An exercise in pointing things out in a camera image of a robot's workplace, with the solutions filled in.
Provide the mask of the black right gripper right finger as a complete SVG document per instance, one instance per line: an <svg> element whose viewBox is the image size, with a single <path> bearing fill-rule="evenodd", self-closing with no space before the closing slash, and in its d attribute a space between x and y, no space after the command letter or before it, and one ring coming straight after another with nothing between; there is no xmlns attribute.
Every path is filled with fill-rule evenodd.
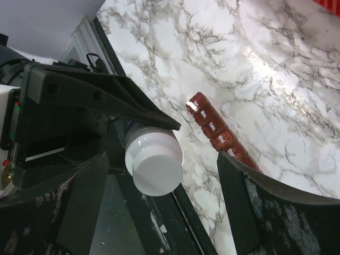
<svg viewBox="0 0 340 255"><path fill-rule="evenodd" d="M339 254L339 199L305 192L217 158L237 254Z"/></svg>

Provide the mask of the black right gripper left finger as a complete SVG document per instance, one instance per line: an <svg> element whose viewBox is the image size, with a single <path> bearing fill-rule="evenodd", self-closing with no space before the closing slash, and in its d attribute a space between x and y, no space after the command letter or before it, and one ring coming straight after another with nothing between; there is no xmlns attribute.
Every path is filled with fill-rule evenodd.
<svg viewBox="0 0 340 255"><path fill-rule="evenodd" d="M100 152L1 199L1 254L89 254L108 175Z"/></svg>

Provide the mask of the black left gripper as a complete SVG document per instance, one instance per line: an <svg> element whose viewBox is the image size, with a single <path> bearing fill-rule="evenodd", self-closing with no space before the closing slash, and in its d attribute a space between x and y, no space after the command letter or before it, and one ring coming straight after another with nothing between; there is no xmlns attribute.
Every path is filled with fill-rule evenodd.
<svg viewBox="0 0 340 255"><path fill-rule="evenodd" d="M42 64L1 45L1 163L20 190L48 181L105 151L111 172L123 161L114 122L172 130L162 112L128 77L100 64Z"/></svg>

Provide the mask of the white-capped pill bottle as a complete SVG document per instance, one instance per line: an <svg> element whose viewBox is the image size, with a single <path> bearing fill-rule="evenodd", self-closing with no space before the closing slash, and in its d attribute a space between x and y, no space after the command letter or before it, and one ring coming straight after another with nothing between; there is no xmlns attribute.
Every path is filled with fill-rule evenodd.
<svg viewBox="0 0 340 255"><path fill-rule="evenodd" d="M160 197L173 192L183 178L182 160L183 152L172 130L128 123L125 165L141 193Z"/></svg>

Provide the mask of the red weekly pill organizer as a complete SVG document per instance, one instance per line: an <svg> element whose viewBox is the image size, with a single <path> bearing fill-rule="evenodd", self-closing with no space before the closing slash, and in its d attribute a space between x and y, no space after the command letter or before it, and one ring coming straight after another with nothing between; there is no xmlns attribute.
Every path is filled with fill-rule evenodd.
<svg viewBox="0 0 340 255"><path fill-rule="evenodd" d="M185 106L217 152L223 151L251 169L260 172L256 162L203 93L197 92L186 102Z"/></svg>

